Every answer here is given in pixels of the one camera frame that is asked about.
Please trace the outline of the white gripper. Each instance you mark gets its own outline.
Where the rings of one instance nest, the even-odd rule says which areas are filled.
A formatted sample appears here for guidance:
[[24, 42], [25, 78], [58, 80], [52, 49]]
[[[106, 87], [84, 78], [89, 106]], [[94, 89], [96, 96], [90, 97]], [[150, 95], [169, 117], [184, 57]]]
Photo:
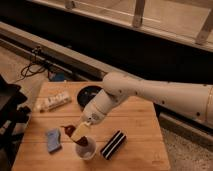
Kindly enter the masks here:
[[90, 132], [91, 125], [101, 123], [109, 112], [108, 104], [104, 101], [92, 99], [83, 109], [82, 120], [73, 132], [71, 139], [79, 141]]

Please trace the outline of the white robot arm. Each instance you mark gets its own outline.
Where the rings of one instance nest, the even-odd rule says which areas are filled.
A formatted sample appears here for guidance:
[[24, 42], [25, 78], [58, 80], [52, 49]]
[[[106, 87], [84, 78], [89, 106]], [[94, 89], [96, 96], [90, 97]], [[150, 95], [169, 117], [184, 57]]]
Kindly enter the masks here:
[[71, 139], [77, 142], [86, 136], [92, 125], [101, 123], [130, 96], [141, 97], [213, 128], [213, 85], [152, 81], [110, 72], [102, 80], [102, 89], [84, 107]]

